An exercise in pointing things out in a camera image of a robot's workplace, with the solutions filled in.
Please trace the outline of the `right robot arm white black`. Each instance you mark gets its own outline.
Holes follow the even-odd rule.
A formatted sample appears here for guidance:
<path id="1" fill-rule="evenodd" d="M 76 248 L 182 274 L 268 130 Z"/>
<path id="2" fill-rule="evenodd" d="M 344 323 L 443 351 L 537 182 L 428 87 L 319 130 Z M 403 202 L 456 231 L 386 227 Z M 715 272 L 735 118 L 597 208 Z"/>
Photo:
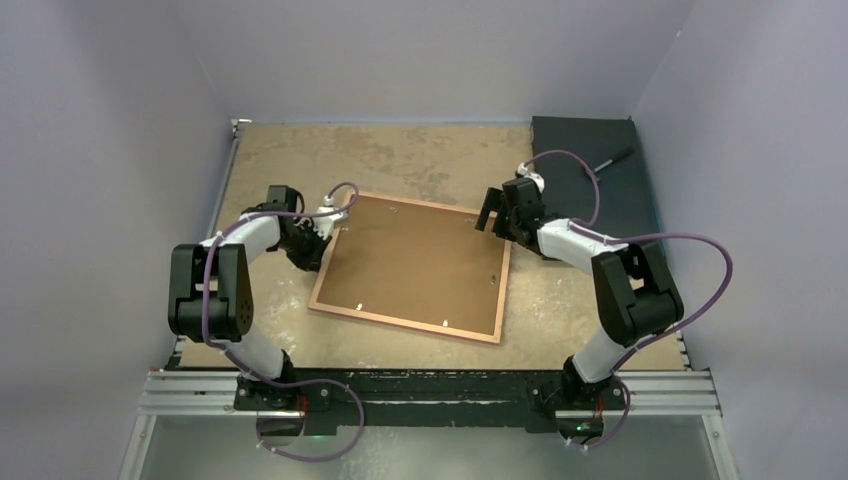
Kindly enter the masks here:
<path id="1" fill-rule="evenodd" d="M 573 406 L 596 399 L 639 341 L 659 336 L 683 317 L 658 242 L 611 237 L 550 214 L 534 180 L 520 177 L 489 188 L 475 228 L 489 228 L 498 238 L 591 275 L 600 326 L 564 362 L 561 375 L 561 392 Z"/>

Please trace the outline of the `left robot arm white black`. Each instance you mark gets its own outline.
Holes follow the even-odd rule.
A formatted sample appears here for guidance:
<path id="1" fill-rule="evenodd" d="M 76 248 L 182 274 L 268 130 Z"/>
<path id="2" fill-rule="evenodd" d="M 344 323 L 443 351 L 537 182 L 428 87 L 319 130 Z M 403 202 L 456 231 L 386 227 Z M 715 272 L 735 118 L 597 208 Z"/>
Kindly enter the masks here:
<path id="1" fill-rule="evenodd" d="M 266 252 L 282 251 L 297 269 L 318 271 L 348 210 L 327 195 L 308 213 L 298 190 L 273 185 L 264 202 L 244 210 L 232 225 L 200 243 L 176 246 L 170 264 L 170 330 L 224 354 L 248 379 L 261 381 L 259 395 L 272 408 L 292 405 L 298 382 L 290 357 L 253 327 L 249 266 Z"/>

